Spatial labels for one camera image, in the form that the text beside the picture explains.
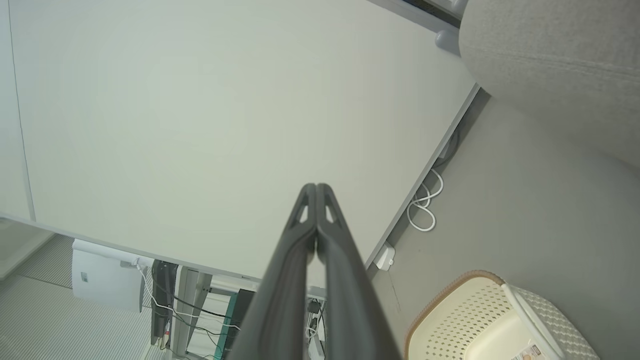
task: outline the black cable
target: black cable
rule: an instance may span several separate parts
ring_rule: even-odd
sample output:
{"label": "black cable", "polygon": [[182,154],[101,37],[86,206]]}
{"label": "black cable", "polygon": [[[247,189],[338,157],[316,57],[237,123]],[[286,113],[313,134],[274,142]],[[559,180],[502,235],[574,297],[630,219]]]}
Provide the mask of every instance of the black cable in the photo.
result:
{"label": "black cable", "polygon": [[[318,301],[316,298],[312,298],[311,301],[309,301],[309,304],[311,304],[313,302],[317,302],[318,305],[320,305],[319,310],[322,308],[322,304],[320,304],[320,301]],[[311,315],[312,312],[309,311],[309,305],[307,305],[307,313],[308,313],[307,314],[307,325],[308,325],[308,327],[305,327],[305,334],[307,334],[309,336],[309,341],[307,343],[307,345],[308,345],[308,344],[311,344],[311,339],[313,338],[313,336],[311,336],[311,332],[309,331],[309,328],[311,327],[311,318],[312,318],[312,315]]]}
{"label": "black cable", "polygon": [[[158,315],[158,316],[166,317],[165,315],[162,315],[162,314],[158,313],[157,311],[155,311],[155,313],[156,313],[156,315]],[[190,323],[187,323],[186,321],[184,321],[184,319],[183,319],[180,315],[178,315],[178,314],[176,314],[176,313],[174,313],[174,314],[173,314],[173,317],[174,317],[174,318],[176,318],[176,319],[178,319],[178,320],[180,320],[182,323],[184,323],[184,325],[187,325],[188,327],[192,327],[192,328],[194,328],[194,329],[202,330],[202,331],[206,332],[206,333],[207,333],[207,336],[209,337],[209,340],[211,340],[211,342],[213,343],[213,345],[215,345],[215,346],[216,346],[216,348],[218,348],[218,349],[220,350],[220,352],[223,352],[223,349],[222,349],[222,348],[218,345],[218,343],[217,343],[217,342],[215,342],[215,341],[213,340],[213,338],[211,337],[211,335],[213,335],[213,336],[219,336],[219,335],[222,335],[222,333],[216,334],[215,332],[209,331],[209,330],[207,330],[207,329],[205,329],[205,328],[203,328],[203,327],[199,327],[199,326],[191,325]]]}
{"label": "black cable", "polygon": [[[312,299],[311,302],[316,301],[318,304],[320,304],[320,301],[316,300],[316,299]],[[320,326],[320,320],[323,321],[323,329],[324,329],[324,340],[326,341],[326,323],[324,322],[324,318],[323,318],[323,313],[324,313],[324,309],[326,308],[326,301],[324,302],[324,306],[320,309],[320,316],[317,317],[317,322],[316,322],[316,328],[314,330],[316,330],[316,334],[317,334],[317,328]]]}
{"label": "black cable", "polygon": [[326,337],[326,322],[324,321],[324,314],[320,315],[320,319],[322,320],[322,329],[324,331],[324,342],[327,343],[328,338]]}
{"label": "black cable", "polygon": [[158,288],[160,288],[160,290],[162,290],[162,291],[164,291],[166,294],[168,294],[171,298],[173,298],[173,299],[175,299],[175,300],[178,300],[179,302],[181,302],[181,303],[183,303],[183,304],[185,304],[185,305],[187,305],[187,306],[191,306],[191,307],[192,307],[192,308],[194,308],[194,309],[200,310],[200,311],[202,311],[203,313],[207,313],[207,314],[210,314],[210,315],[215,315],[215,316],[219,316],[219,317],[221,317],[221,318],[226,318],[226,319],[232,320],[231,316],[222,315],[222,314],[218,314],[218,313],[213,313],[212,311],[207,311],[207,310],[205,310],[205,309],[202,309],[201,307],[197,307],[197,306],[195,306],[195,305],[193,305],[193,304],[190,304],[190,303],[188,303],[188,302],[186,302],[186,301],[184,301],[184,300],[180,299],[179,297],[175,296],[173,293],[171,293],[171,292],[167,291],[165,288],[163,288],[160,284],[158,284],[158,283],[157,283],[157,281],[156,281],[156,276],[154,275],[154,267],[153,267],[153,266],[151,266],[151,279],[153,280],[154,285],[156,285]]}
{"label": "black cable", "polygon": [[[170,347],[166,347],[166,349],[169,349],[169,351],[170,351],[170,352],[173,352],[173,354],[174,354],[175,356],[177,356],[177,357],[180,357],[180,358],[182,358],[182,359],[191,360],[191,358],[189,358],[189,357],[186,357],[186,356],[180,356],[180,355],[178,355],[178,354],[177,354],[175,351],[173,351]],[[215,356],[215,355],[211,355],[211,354],[209,354],[209,355],[207,355],[207,356],[205,356],[205,357],[202,357],[202,356],[200,356],[200,355],[196,355],[196,354],[191,354],[191,355],[197,356],[197,357],[199,357],[200,359],[204,359],[204,360],[209,360],[209,359],[207,359],[207,356],[211,356],[211,357],[213,357],[213,359],[214,359],[214,360],[216,360],[216,356]]]}

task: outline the label sticker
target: label sticker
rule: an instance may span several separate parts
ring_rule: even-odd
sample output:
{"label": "label sticker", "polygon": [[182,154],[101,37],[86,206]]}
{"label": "label sticker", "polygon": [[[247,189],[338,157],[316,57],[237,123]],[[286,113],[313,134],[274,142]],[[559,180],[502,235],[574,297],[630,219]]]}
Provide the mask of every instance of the label sticker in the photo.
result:
{"label": "label sticker", "polygon": [[544,360],[547,357],[542,354],[542,351],[538,349],[536,344],[525,347],[518,355],[511,358],[511,360]]}

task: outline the gray floor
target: gray floor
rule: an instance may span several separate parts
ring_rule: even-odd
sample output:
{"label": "gray floor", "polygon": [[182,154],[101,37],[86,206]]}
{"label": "gray floor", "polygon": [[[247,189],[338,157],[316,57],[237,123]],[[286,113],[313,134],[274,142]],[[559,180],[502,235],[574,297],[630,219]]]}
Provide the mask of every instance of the gray floor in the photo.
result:
{"label": "gray floor", "polygon": [[[549,299],[601,358],[637,357],[637,169],[495,99],[472,113],[430,206],[437,226],[422,233],[400,222],[395,263],[372,277],[399,348],[439,291],[482,269]],[[415,219],[429,224],[422,212]]]}
{"label": "gray floor", "polygon": [[54,236],[0,282],[0,359],[138,360],[143,355],[151,310],[132,313],[75,298],[72,242]]}

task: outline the power cord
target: power cord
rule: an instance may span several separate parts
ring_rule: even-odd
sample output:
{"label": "power cord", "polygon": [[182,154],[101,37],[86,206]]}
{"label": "power cord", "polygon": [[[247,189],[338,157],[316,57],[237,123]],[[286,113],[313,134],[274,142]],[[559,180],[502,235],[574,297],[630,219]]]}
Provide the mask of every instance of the power cord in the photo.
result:
{"label": "power cord", "polygon": [[[154,310],[154,312],[156,313],[156,315],[159,315],[159,316],[162,316],[162,317],[166,317],[166,315],[162,315],[162,314],[158,313],[158,312],[157,312],[157,311],[155,311],[155,310]],[[192,327],[192,328],[194,328],[194,329],[196,329],[196,330],[202,330],[202,331],[204,331],[204,332],[207,334],[207,336],[209,337],[209,340],[211,340],[211,342],[213,343],[213,345],[215,345],[215,346],[216,346],[216,348],[220,349],[220,352],[222,352],[222,350],[223,350],[223,349],[222,349],[222,348],[218,345],[218,343],[217,343],[217,342],[215,342],[215,341],[213,340],[213,338],[211,337],[211,335],[218,336],[218,335],[220,335],[220,334],[216,334],[215,332],[211,332],[211,331],[209,331],[209,330],[207,330],[207,329],[205,329],[205,328],[203,328],[203,327],[199,327],[199,326],[191,325],[190,323],[187,323],[186,321],[184,321],[184,319],[183,319],[183,318],[181,318],[181,317],[180,317],[179,315],[177,315],[177,314],[173,314],[173,317],[174,317],[174,318],[176,318],[176,319],[178,319],[178,320],[180,320],[182,323],[184,323],[184,325],[187,325],[188,327]],[[170,347],[164,347],[164,348],[162,348],[162,347],[161,347],[161,350],[164,350],[164,349],[169,349],[169,351],[170,351],[170,352],[173,352],[173,354],[174,354],[174,355],[176,355],[177,357],[181,357],[181,358],[183,358],[183,359],[188,359],[188,357],[184,357],[184,356],[180,356],[180,355],[176,354],[176,353],[175,353],[175,351],[173,351]]]}
{"label": "power cord", "polygon": [[[165,276],[167,278],[167,283],[168,283],[169,274],[165,273]],[[156,278],[156,273],[154,272],[154,268],[153,267],[151,268],[151,281],[153,281],[153,283],[156,284],[156,286],[160,287],[165,293],[168,293],[164,288],[162,288],[159,285],[158,280]],[[154,312],[156,313],[156,315],[158,315],[160,317],[163,317],[163,318],[168,318],[169,317],[167,315],[163,315],[163,314],[158,313],[157,310],[155,310],[155,309],[154,309]],[[187,325],[188,327],[192,327],[192,328],[194,328],[196,330],[202,330],[202,331],[206,332],[208,337],[209,337],[209,340],[211,340],[211,342],[216,346],[216,348],[218,348],[220,350],[220,352],[223,352],[223,349],[211,338],[211,335],[219,336],[219,335],[222,335],[222,333],[217,333],[216,334],[215,332],[211,332],[210,330],[205,329],[204,327],[198,327],[198,326],[195,326],[195,325],[191,325],[190,323],[187,323],[186,321],[184,321],[184,319],[181,316],[179,316],[178,314],[175,314],[175,313],[173,314],[173,317],[178,319],[178,320],[180,320],[184,325]]]}
{"label": "power cord", "polygon": [[215,315],[215,316],[219,316],[219,317],[221,317],[221,318],[227,318],[227,319],[231,320],[231,316],[222,315],[222,314],[218,314],[218,313],[213,313],[213,312],[211,312],[211,311],[208,311],[208,310],[202,309],[201,307],[197,307],[197,306],[195,306],[195,305],[193,305],[193,304],[190,304],[190,303],[188,303],[188,302],[186,302],[186,301],[184,301],[184,300],[180,299],[179,297],[177,297],[177,296],[175,296],[174,294],[172,294],[170,291],[167,291],[165,288],[163,288],[163,287],[162,287],[162,285],[160,285],[160,284],[159,284],[159,283],[154,279],[154,269],[153,269],[153,266],[152,266],[152,268],[151,268],[151,278],[153,279],[154,284],[155,284],[158,288],[160,288],[162,291],[164,291],[166,294],[168,294],[172,299],[178,300],[179,302],[181,302],[181,303],[183,303],[183,304],[185,304],[185,305],[187,305],[187,306],[190,306],[190,307],[192,307],[192,308],[194,308],[194,309],[200,310],[200,311],[202,311],[203,313],[207,313],[207,314],[211,314],[211,315]]}
{"label": "power cord", "polygon": [[[433,172],[438,177],[438,180],[440,181],[440,188],[435,193],[431,193],[429,191],[429,188],[424,183],[421,183],[420,186],[422,186],[422,188],[425,189],[425,191],[427,191],[427,196],[418,198],[418,194],[416,193],[413,196],[413,200],[409,203],[409,206],[406,207],[406,217],[407,219],[409,219],[409,223],[411,224],[411,226],[416,228],[416,230],[422,231],[423,233],[433,230],[433,228],[436,226],[436,216],[431,212],[431,210],[428,209],[428,207],[431,204],[431,199],[438,196],[442,192],[442,188],[444,187],[444,181],[442,180],[442,176],[440,176],[440,174],[438,174],[436,170],[430,169],[429,171]],[[410,210],[412,206],[415,206],[416,208],[419,208],[425,211],[427,214],[429,214],[429,216],[431,217],[431,226],[419,227],[413,222],[410,214]]]}
{"label": "power cord", "polygon": [[322,320],[322,329],[324,332],[324,342],[328,342],[329,338],[326,337],[326,322],[324,322],[324,314],[320,314],[320,319]]}
{"label": "power cord", "polygon": [[[312,302],[317,302],[318,304],[320,304],[320,302],[316,299],[312,300]],[[323,318],[323,313],[324,313],[324,309],[326,307],[326,301],[321,304],[320,307],[320,312],[318,317],[316,318],[316,322],[315,324],[311,324],[310,321],[307,321],[307,327],[305,328],[305,334],[307,336],[308,339],[308,343],[311,343],[311,339],[318,333],[318,329],[320,328],[320,321],[323,322],[323,327],[324,327],[324,335],[325,335],[325,339],[326,339],[326,324],[324,323],[324,318]]]}
{"label": "power cord", "polygon": [[[180,356],[180,355],[178,355],[178,354],[177,354],[175,351],[173,351],[170,347],[167,347],[167,348],[165,348],[165,349],[169,350],[170,352],[173,352],[173,354],[174,354],[175,356],[177,356],[177,357],[179,357],[179,358],[181,358],[181,359],[187,359],[187,360],[190,360],[190,359],[191,359],[190,357],[186,357],[186,356]],[[199,355],[196,355],[196,356],[198,356],[200,359],[204,359],[204,360],[208,360],[208,357],[209,357],[209,356],[211,356],[214,360],[219,360],[219,359],[217,359],[214,355],[211,355],[211,354],[209,354],[209,355],[207,355],[207,356],[199,356]]]}
{"label": "power cord", "polygon": [[[134,261],[133,265],[138,269],[138,271],[139,271],[139,272],[140,272],[140,274],[142,275],[142,279],[145,281],[145,289],[147,290],[147,293],[148,293],[149,297],[151,297],[151,299],[153,300],[154,304],[155,304],[157,307],[161,307],[161,308],[163,308],[163,309],[171,310],[171,311],[173,311],[173,313],[175,313],[175,314],[180,314],[180,315],[184,315],[184,316],[190,316],[190,317],[192,317],[192,318],[200,318],[199,316],[195,316],[195,315],[191,315],[191,314],[187,314],[187,313],[180,313],[180,312],[178,312],[178,311],[174,310],[174,308],[172,308],[172,307],[168,307],[168,306],[164,306],[164,305],[160,305],[160,304],[158,304],[158,302],[156,301],[156,298],[155,298],[155,297],[153,296],[153,294],[151,293],[151,290],[150,290],[150,288],[149,288],[149,284],[148,284],[148,282],[147,282],[147,277],[145,276],[145,273],[142,271],[142,267],[140,267],[140,265],[138,264],[138,261],[139,261],[139,260],[140,260],[139,258],[136,258],[136,260]],[[227,325],[227,324],[225,324],[225,323],[223,323],[223,322],[221,322],[221,321],[219,321],[219,320],[217,320],[217,319],[213,319],[213,320],[215,320],[215,321],[219,322],[222,326],[235,327],[236,329],[240,330],[240,328],[239,328],[238,326],[236,326],[236,325]]]}

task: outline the black tongs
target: black tongs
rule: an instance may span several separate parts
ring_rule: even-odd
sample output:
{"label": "black tongs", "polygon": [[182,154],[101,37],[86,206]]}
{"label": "black tongs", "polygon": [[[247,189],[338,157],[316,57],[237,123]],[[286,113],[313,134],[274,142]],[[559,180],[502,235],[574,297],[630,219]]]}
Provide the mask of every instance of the black tongs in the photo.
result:
{"label": "black tongs", "polygon": [[[301,221],[305,209],[307,217]],[[306,184],[300,191],[233,344],[231,360],[302,359],[307,265],[316,250],[326,268],[326,358],[400,360],[380,302],[327,184]]]}

